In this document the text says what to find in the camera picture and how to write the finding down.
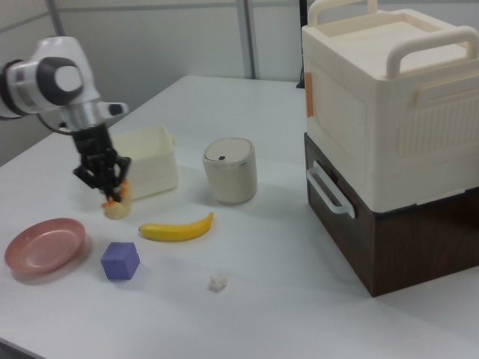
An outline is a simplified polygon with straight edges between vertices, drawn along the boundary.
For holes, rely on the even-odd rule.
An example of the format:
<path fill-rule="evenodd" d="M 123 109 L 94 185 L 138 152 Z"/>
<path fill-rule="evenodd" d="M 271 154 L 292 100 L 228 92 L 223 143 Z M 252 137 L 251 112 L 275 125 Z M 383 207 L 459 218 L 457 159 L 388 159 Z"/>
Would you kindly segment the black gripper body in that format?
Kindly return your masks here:
<path fill-rule="evenodd" d="M 114 148 L 107 126 L 73 133 L 80 165 L 73 173 L 91 188 L 116 189 L 126 179 L 131 159 Z"/>

